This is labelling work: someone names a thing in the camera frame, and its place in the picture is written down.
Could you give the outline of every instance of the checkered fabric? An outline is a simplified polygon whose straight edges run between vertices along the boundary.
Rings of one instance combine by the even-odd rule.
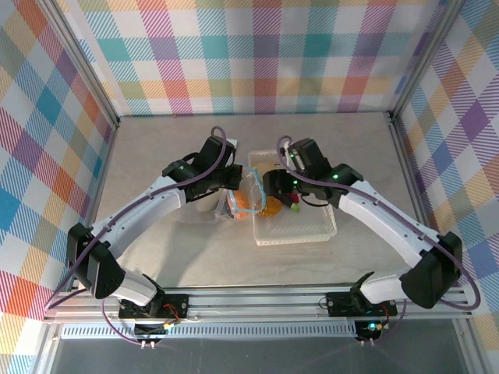
[[[59,0],[124,115],[389,110],[445,2]]]
[[[0,373],[37,353],[43,305],[87,216],[111,126],[35,0],[0,0]]]
[[[499,2],[468,1],[404,110],[433,225],[461,236],[485,296],[476,322],[499,370]]]

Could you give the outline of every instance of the beige table surface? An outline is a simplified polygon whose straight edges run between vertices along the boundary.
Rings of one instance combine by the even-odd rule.
[[[170,162],[198,151],[213,125],[221,125],[229,138],[239,140],[236,161],[242,164],[247,164],[251,150],[274,149],[281,135],[315,139],[331,165],[350,164],[414,217],[388,125],[383,114],[373,113],[124,118],[97,220],[143,192]],[[370,270],[404,266],[397,252],[375,233],[338,210],[338,233],[330,241],[272,246],[257,246],[251,221],[185,223],[179,222],[185,221],[182,214],[159,220],[119,262],[164,287],[353,282]]]

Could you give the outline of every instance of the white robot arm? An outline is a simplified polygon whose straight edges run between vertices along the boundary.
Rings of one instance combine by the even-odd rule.
[[[166,214],[219,188],[238,189],[242,166],[234,164],[236,144],[235,140],[227,141],[221,166],[216,167],[209,175],[178,186],[180,182],[192,181],[209,169],[221,153],[222,139],[211,136],[199,153],[191,153],[164,169],[150,187],[127,204],[130,206],[138,203],[133,209],[122,208],[90,228],[76,224],[69,230],[69,268],[99,235],[99,240],[75,271],[76,278],[95,298],[114,295],[136,305],[145,315],[152,315],[154,310],[161,308],[164,301],[161,288],[146,275],[120,267],[116,260],[136,238]]]
[[[429,309],[459,279],[458,267],[431,244],[443,247],[461,262],[462,242],[456,235],[449,232],[441,236],[415,221],[388,202],[348,165],[330,166],[312,139],[302,139],[280,152],[293,161],[296,171],[287,168],[266,173],[263,179],[268,195],[279,198],[292,192],[302,196],[314,194],[319,200],[363,222],[407,264],[391,274],[366,274],[352,287],[351,300],[347,304],[362,312],[387,300],[408,298]],[[334,295],[330,296],[329,301],[334,303]]]

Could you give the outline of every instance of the vent grille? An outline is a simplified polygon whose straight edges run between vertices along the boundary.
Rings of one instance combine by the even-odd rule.
[[[115,326],[120,333],[133,337],[133,325]],[[356,329],[353,322],[320,323],[185,323],[164,333],[141,337],[162,338],[276,338],[276,337],[354,337]],[[117,338],[116,334],[104,323],[66,324],[62,331],[63,339]]]

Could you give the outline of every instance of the transparent tray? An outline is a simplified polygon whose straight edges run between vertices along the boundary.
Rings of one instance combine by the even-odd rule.
[[[248,159],[250,168],[254,168],[260,162],[273,163],[275,168],[282,168],[275,150],[249,152]],[[261,194],[254,181],[249,194],[252,206],[256,206]],[[311,203],[320,203],[313,196],[309,196],[308,200]],[[257,244],[326,242],[336,234],[336,221],[331,205],[317,208],[300,201],[299,208],[299,213],[283,206],[281,211],[272,217],[253,215],[253,233]]]

